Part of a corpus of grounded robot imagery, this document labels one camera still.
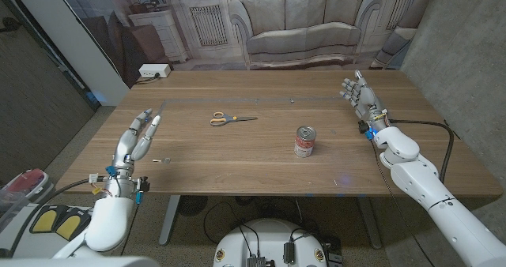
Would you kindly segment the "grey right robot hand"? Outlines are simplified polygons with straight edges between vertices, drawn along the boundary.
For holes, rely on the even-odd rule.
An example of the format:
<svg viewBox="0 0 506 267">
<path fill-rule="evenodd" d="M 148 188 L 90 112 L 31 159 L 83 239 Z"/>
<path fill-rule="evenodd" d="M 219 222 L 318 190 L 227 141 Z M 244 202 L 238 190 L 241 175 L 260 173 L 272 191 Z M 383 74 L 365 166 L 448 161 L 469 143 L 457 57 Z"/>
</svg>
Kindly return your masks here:
<svg viewBox="0 0 506 267">
<path fill-rule="evenodd" d="M 353 80 L 346 78 L 342 82 L 343 90 L 339 95 L 349 101 L 357 117 L 373 131 L 379 132 L 387 128 L 387 109 L 376 97 L 360 70 L 355 70 L 354 76 Z"/>
</svg>

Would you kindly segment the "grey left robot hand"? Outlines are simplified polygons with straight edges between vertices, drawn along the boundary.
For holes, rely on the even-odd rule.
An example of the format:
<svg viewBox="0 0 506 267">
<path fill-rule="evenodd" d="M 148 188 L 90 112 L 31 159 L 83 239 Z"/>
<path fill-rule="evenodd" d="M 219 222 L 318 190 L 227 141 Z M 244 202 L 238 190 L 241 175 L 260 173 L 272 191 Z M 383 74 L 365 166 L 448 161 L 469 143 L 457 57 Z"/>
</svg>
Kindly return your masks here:
<svg viewBox="0 0 506 267">
<path fill-rule="evenodd" d="M 160 115 L 152 117 L 152 113 L 152 108 L 143 111 L 121 135 L 111 165 L 105 168 L 108 179 L 104 189 L 108 191 L 108 197 L 130 197 L 134 192 L 134 163 L 149 151 L 161 121 Z"/>
</svg>

